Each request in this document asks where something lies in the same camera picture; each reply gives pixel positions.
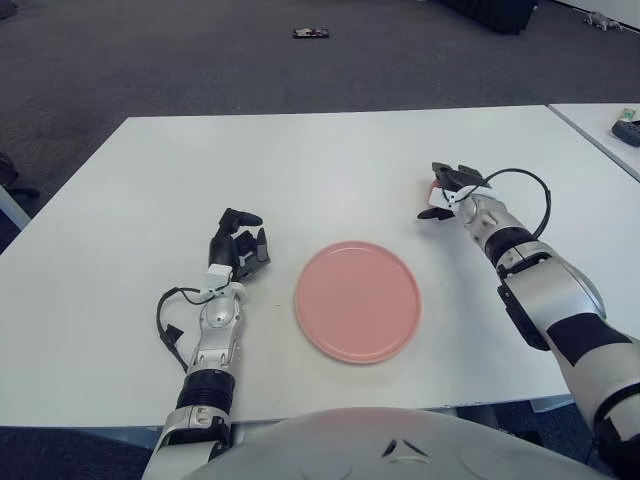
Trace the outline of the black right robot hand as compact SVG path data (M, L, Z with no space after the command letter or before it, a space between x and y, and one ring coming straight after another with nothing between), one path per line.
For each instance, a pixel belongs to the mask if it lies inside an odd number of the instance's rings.
M497 197L489 182L475 169L433 162L432 170L435 179L427 192L427 208L417 215L419 220L454 218L463 201L474 193Z

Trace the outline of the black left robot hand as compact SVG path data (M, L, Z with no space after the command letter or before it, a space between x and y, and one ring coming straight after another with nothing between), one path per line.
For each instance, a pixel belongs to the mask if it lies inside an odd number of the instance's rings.
M227 208L209 244L208 264L231 268L231 280L239 282L270 263L261 217Z

